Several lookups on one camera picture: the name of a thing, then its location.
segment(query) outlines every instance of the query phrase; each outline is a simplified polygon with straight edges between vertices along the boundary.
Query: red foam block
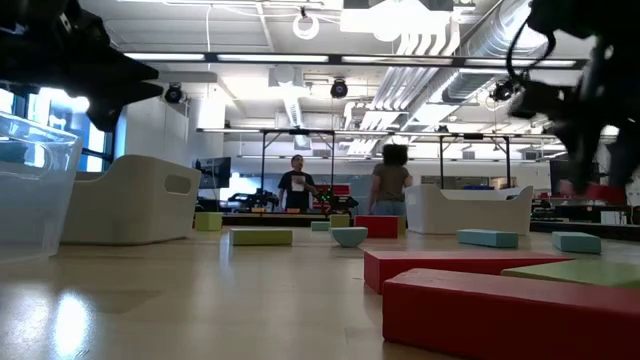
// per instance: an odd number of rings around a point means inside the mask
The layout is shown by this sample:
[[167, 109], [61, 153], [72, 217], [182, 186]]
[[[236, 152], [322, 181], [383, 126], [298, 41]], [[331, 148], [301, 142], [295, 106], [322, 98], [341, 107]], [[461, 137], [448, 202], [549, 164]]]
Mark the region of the red foam block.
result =
[[500, 275], [504, 269], [573, 260], [526, 251], [368, 251], [364, 281], [382, 294], [385, 280], [415, 268]]
[[388, 341], [473, 359], [640, 359], [640, 291], [414, 269], [387, 280]]
[[367, 237], [370, 238], [397, 238], [398, 237], [398, 217], [397, 216], [356, 216], [354, 226], [366, 227]]

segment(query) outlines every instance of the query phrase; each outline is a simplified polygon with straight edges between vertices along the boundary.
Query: jeans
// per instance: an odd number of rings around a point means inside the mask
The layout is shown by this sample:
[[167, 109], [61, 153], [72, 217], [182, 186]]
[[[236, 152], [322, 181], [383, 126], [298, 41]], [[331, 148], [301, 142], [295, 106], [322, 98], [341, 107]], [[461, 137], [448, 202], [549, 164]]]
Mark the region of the jeans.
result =
[[373, 208], [373, 215], [406, 216], [404, 201], [378, 201]]

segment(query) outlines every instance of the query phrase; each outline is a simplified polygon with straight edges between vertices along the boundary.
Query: window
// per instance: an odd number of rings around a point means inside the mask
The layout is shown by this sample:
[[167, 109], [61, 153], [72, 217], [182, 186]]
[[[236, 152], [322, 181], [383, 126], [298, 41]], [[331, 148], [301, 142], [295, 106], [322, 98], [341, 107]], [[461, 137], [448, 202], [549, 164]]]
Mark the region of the window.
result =
[[0, 89], [0, 112], [13, 113], [13, 94]]
[[59, 89], [41, 88], [29, 95], [27, 119], [77, 135], [82, 139], [79, 171], [102, 171], [113, 161], [112, 134], [98, 130], [86, 114], [89, 100], [72, 98]]

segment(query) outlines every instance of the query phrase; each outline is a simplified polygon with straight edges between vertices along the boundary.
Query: person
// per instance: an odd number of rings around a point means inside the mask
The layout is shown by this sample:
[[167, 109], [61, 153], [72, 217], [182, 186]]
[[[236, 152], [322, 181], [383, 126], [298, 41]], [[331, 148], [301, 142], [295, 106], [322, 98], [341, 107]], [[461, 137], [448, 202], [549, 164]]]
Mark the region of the person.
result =
[[[281, 209], [299, 209], [300, 212], [306, 212], [309, 209], [309, 194], [317, 194], [315, 183], [311, 175], [302, 172], [304, 167], [304, 158], [302, 155], [295, 155], [291, 158], [292, 171], [282, 175], [278, 188], [280, 194]], [[287, 192], [287, 204], [283, 206], [282, 199], [284, 193]]]
[[413, 177], [404, 167], [408, 148], [388, 144], [382, 148], [382, 164], [373, 169], [369, 213], [373, 215], [405, 216], [404, 188], [413, 185]]

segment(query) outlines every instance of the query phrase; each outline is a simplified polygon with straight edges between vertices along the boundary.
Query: man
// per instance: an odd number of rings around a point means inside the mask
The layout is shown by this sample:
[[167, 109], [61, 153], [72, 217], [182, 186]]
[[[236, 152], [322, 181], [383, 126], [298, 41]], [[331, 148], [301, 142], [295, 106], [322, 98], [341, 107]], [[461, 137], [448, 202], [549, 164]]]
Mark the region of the man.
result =
[[[292, 171], [282, 175], [278, 188], [280, 194], [281, 209], [300, 209], [300, 212], [306, 212], [309, 209], [309, 193], [315, 195], [318, 191], [315, 188], [311, 175], [302, 172], [304, 166], [304, 158], [302, 155], [296, 155], [291, 158]], [[284, 192], [287, 192], [287, 204], [283, 206]]]

